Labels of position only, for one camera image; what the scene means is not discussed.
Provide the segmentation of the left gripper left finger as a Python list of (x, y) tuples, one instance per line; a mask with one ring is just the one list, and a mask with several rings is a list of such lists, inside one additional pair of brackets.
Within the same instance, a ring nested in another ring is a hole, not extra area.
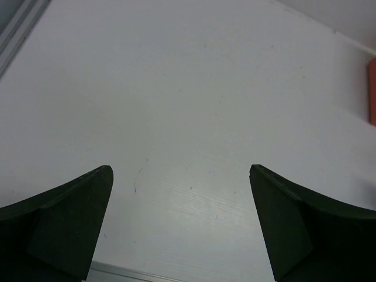
[(1, 208), (1, 281), (85, 281), (112, 186), (103, 165)]

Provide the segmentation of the red drawer box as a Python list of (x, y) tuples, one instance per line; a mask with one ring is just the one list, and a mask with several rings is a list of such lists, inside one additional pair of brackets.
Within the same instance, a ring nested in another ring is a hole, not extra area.
[(376, 58), (368, 63), (368, 104), (370, 123), (376, 125)]

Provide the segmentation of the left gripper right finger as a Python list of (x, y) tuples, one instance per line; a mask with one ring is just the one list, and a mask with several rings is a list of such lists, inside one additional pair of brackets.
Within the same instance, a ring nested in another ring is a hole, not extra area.
[(259, 164), (250, 185), (275, 281), (375, 281), (375, 211)]

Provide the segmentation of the aluminium rail frame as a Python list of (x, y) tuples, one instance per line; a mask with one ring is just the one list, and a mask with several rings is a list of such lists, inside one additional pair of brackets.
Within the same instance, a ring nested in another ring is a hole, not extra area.
[(3, 76), (50, 1), (1, 1), (1, 76)]

